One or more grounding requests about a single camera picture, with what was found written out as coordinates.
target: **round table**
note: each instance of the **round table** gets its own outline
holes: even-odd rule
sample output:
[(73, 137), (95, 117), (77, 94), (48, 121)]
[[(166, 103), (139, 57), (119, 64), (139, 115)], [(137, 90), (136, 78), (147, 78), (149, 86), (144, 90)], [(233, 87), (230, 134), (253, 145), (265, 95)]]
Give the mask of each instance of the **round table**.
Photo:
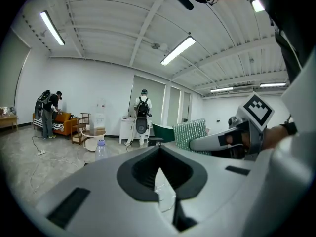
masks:
[(89, 151), (95, 151), (98, 146), (98, 140), (104, 140), (104, 135), (106, 132), (100, 132), (97, 129), (92, 129), (88, 131), (83, 130), (81, 133), (83, 135), (83, 147), (87, 148)]

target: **person in white shirt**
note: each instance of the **person in white shirt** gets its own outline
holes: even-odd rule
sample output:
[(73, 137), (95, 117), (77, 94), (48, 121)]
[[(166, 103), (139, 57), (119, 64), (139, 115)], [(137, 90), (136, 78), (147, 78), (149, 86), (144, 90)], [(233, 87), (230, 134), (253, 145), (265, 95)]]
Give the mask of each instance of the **person in white shirt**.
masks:
[[(147, 94), (148, 94), (147, 90), (143, 89), (141, 92), (141, 97), (140, 97), (142, 102), (145, 102), (147, 100), (147, 98), (148, 98)], [(135, 104), (134, 104), (135, 112), (137, 111), (137, 106), (139, 103), (140, 103), (140, 99), (138, 97), (138, 98), (136, 98)], [(147, 100), (147, 105), (148, 105), (148, 108), (150, 110), (152, 108), (152, 103), (151, 103), (149, 98)], [(134, 127), (132, 129), (131, 135), (130, 135), (129, 139), (127, 140), (127, 142), (124, 143), (126, 146), (128, 146), (128, 147), (131, 146), (131, 142), (134, 140), (135, 134), (136, 134), (136, 115), (135, 115)], [(145, 133), (140, 135), (139, 145), (141, 148), (144, 146), (144, 141), (145, 141)]]

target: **water bottle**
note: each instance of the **water bottle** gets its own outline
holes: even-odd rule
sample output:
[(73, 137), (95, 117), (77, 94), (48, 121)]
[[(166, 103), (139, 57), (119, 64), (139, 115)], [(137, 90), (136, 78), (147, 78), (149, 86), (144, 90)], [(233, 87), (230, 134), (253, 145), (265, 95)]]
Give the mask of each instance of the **water bottle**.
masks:
[(98, 146), (95, 150), (95, 161), (108, 157), (108, 151), (104, 140), (98, 140)]

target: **ceiling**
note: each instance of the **ceiling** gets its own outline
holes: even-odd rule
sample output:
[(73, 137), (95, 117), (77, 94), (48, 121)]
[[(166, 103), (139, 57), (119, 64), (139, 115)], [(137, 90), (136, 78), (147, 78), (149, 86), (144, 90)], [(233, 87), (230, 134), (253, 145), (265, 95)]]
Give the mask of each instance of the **ceiling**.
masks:
[[(116, 63), (158, 75), (204, 96), (210, 89), (288, 81), (274, 28), (247, 0), (213, 7), (177, 0), (28, 0), (18, 16), (51, 57)], [(40, 12), (47, 10), (65, 41), (60, 46)], [(189, 33), (197, 41), (167, 66), (164, 54)], [(158, 43), (159, 49), (152, 49)]]

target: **sofa cushion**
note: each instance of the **sofa cushion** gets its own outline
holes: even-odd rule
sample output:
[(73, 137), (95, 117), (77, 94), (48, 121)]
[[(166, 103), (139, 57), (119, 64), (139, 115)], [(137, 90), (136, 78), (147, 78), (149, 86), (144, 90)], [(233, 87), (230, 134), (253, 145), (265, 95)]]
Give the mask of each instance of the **sofa cushion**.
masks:
[(62, 115), (58, 114), (55, 121), (64, 123), (65, 121), (69, 120), (71, 113), (63, 112)]

